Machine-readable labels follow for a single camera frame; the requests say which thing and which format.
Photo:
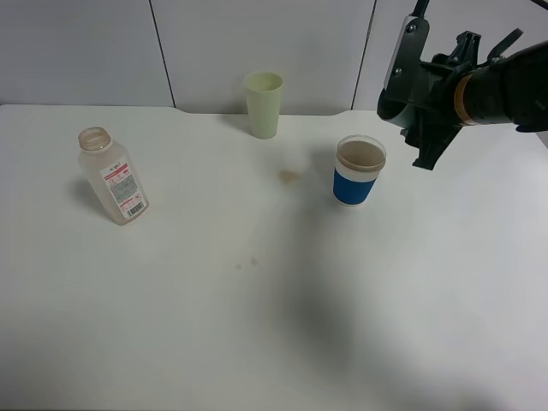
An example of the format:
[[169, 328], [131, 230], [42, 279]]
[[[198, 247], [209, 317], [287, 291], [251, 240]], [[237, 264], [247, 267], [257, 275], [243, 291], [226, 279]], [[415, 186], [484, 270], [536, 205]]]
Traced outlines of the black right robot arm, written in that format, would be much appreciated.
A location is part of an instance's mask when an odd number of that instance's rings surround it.
[[405, 39], [398, 50], [411, 72], [406, 101], [414, 109], [402, 135], [418, 149], [414, 166], [433, 170], [465, 127], [514, 124], [519, 133], [547, 129], [547, 44], [539, 43], [504, 57], [520, 38], [516, 29], [478, 61], [480, 35], [466, 31], [449, 54], [420, 58], [424, 41]]

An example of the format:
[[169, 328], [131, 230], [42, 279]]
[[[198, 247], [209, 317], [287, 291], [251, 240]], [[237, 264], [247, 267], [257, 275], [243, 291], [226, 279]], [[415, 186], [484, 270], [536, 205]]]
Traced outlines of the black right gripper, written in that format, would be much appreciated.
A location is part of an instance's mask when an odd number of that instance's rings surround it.
[[413, 166], [433, 170], [462, 129], [454, 108], [458, 81], [478, 67], [480, 36], [465, 31], [456, 37], [450, 54], [438, 53], [420, 63], [419, 101], [410, 123], [402, 128], [405, 143], [419, 150]]

